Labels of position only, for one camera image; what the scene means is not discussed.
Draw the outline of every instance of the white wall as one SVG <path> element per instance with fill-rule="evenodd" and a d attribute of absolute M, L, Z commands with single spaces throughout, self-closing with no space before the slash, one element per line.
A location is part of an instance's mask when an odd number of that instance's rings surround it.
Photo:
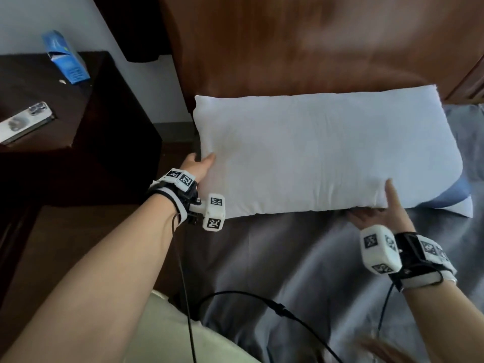
<path fill-rule="evenodd" d="M 109 51 L 152 122 L 191 121 L 171 56 L 126 61 L 93 0 L 0 0 L 0 54 L 45 52 L 51 29 L 78 51 Z"/>

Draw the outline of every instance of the floor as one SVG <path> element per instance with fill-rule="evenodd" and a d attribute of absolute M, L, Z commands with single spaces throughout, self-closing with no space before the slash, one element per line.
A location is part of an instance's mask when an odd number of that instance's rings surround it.
<path fill-rule="evenodd" d="M 189 152 L 189 143 L 164 144 L 160 176 L 172 167 L 179 167 Z M 0 356 L 67 271 L 136 207 L 45 206 L 41 209 L 0 309 Z M 177 239 L 182 239 L 183 228 L 178 233 L 182 234 Z M 178 283 L 178 266 L 170 248 L 155 289 L 172 295 L 178 290 Z"/>

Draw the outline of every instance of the blue box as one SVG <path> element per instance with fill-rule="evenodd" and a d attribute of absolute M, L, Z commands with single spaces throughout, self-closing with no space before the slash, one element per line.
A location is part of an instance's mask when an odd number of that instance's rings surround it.
<path fill-rule="evenodd" d="M 90 79 L 86 64 L 81 56 L 65 40 L 57 30 L 51 30 L 42 35 L 47 54 L 71 84 Z"/>

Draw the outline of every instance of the bed sheet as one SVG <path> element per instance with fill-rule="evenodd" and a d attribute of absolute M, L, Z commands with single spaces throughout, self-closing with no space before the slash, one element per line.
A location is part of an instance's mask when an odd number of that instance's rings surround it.
<path fill-rule="evenodd" d="M 423 208 L 410 209 L 409 215 L 419 233 L 444 248 L 458 270 L 459 287 L 483 310 L 484 114 L 478 105 L 447 105 L 445 111 L 472 187 L 474 218 Z M 371 362 L 353 342 L 374 336 L 390 280 L 364 268 L 358 236 L 343 211 L 234 218 L 217 233 L 190 226 L 184 252 L 189 301 L 194 305 L 227 289 L 274 299 L 314 328 L 343 361 Z M 315 362 L 314 352 L 322 350 L 298 323 L 256 299 L 217 296 L 200 311 L 205 326 L 264 363 Z M 380 336 L 418 361 L 427 360 L 412 315 L 396 291 Z"/>

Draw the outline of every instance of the headboard panel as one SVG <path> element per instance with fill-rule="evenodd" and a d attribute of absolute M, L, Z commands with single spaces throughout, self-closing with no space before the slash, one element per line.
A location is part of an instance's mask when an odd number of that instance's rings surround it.
<path fill-rule="evenodd" d="M 215 97 L 447 97 L 484 54 L 484 0 L 160 0 L 189 111 Z"/>

